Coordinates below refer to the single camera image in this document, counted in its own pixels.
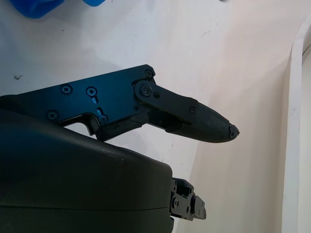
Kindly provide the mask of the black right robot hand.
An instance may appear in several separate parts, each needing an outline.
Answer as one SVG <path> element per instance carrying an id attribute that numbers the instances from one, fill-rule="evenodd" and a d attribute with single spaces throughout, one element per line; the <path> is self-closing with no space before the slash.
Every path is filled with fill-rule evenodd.
<path id="1" fill-rule="evenodd" d="M 1 97 L 1 232 L 170 233 L 175 217 L 206 218 L 169 165 L 108 144 L 144 124 L 208 143 L 239 135 L 154 76 L 142 65 Z"/>

